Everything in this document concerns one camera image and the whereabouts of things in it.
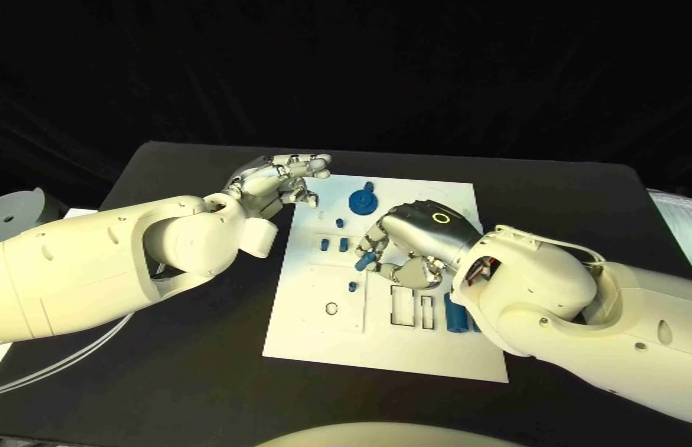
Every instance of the black table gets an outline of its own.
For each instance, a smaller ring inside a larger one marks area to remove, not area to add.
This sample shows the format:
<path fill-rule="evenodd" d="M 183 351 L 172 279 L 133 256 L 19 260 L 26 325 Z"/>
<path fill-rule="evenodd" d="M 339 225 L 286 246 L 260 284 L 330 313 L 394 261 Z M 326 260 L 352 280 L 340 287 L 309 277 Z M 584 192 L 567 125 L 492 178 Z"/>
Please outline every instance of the black table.
<path fill-rule="evenodd" d="M 102 208 L 203 196 L 254 157 L 286 153 L 149 143 Z M 689 276 L 689 264 L 624 166 L 332 152 L 339 174 L 472 182 L 486 229 L 506 223 L 587 245 L 610 260 Z M 526 445 L 692 443 L 692 424 L 506 355 L 509 384 L 264 358 L 291 208 L 270 258 L 239 254 L 211 283 L 138 312 L 74 367 L 0 395 L 0 435 L 102 446 L 247 446 L 324 424 L 398 421 Z M 81 348 L 110 328 L 20 343 L 0 382 Z"/>

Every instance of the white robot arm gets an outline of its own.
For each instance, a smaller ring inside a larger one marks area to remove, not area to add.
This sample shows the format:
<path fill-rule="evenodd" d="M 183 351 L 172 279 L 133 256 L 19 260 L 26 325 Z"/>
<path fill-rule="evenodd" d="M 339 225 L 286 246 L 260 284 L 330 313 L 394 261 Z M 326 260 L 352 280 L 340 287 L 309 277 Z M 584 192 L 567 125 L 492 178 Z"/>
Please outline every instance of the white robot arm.
<path fill-rule="evenodd" d="M 401 267 L 379 263 L 389 241 L 411 256 Z M 508 226 L 480 236 L 433 201 L 392 209 L 356 253 L 371 256 L 368 270 L 412 288 L 437 287 L 443 272 L 454 273 L 451 300 L 505 351 L 559 365 L 692 422 L 689 280 L 607 262 L 593 250 Z"/>
<path fill-rule="evenodd" d="M 0 246 L 0 341 L 88 329 L 208 282 L 238 250 L 267 257 L 267 220 L 284 203 L 317 206 L 303 177 L 329 177 L 329 155 L 257 159 L 222 192 L 64 219 Z M 156 267 L 167 267 L 159 274 Z"/>

